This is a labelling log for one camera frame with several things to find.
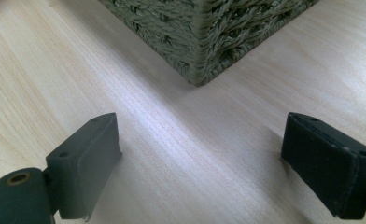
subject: wooden table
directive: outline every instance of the wooden table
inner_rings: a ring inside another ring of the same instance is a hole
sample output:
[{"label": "wooden table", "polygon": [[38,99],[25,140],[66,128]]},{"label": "wooden table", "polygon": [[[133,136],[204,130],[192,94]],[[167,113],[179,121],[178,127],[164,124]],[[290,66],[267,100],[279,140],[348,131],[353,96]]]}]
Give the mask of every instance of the wooden table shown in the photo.
[{"label": "wooden table", "polygon": [[279,159],[289,111],[366,145],[366,0],[320,1],[201,88],[96,0],[0,0],[0,177],[116,112],[123,158],[91,223],[366,223]]}]

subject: wicker basket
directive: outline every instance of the wicker basket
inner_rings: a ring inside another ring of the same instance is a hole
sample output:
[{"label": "wicker basket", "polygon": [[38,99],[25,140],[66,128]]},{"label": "wicker basket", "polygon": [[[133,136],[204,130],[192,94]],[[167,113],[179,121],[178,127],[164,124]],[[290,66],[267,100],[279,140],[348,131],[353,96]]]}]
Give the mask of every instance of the wicker basket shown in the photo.
[{"label": "wicker basket", "polygon": [[100,0],[201,86],[318,0]]}]

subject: black plastic bracket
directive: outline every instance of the black plastic bracket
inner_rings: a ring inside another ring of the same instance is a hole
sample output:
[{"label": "black plastic bracket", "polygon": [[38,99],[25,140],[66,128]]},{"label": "black plastic bracket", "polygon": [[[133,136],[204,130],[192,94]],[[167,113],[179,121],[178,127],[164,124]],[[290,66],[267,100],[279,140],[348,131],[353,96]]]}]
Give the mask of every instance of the black plastic bracket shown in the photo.
[{"label": "black plastic bracket", "polygon": [[364,217],[366,146],[319,119],[289,113],[282,158],[334,216]]},{"label": "black plastic bracket", "polygon": [[0,224],[52,224],[90,218],[121,157],[116,114],[92,119],[46,158],[48,168],[26,168],[0,178]]}]

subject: green woven basket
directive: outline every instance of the green woven basket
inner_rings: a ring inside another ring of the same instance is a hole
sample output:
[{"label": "green woven basket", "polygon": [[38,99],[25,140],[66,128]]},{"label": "green woven basket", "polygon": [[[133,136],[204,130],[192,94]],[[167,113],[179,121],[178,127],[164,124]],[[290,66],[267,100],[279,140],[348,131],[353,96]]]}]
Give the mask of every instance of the green woven basket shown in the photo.
[{"label": "green woven basket", "polygon": [[201,86],[318,0],[99,0]]}]

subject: wood grain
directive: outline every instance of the wood grain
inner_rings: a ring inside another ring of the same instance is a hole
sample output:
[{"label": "wood grain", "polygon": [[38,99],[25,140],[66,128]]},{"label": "wood grain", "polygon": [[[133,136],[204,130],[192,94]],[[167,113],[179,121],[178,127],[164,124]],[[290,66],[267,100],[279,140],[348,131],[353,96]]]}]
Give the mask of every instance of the wood grain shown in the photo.
[{"label": "wood grain", "polygon": [[346,223],[279,159],[289,111],[366,145],[366,0],[320,1],[201,88],[97,1],[0,0],[0,177],[118,115],[90,223]]}]

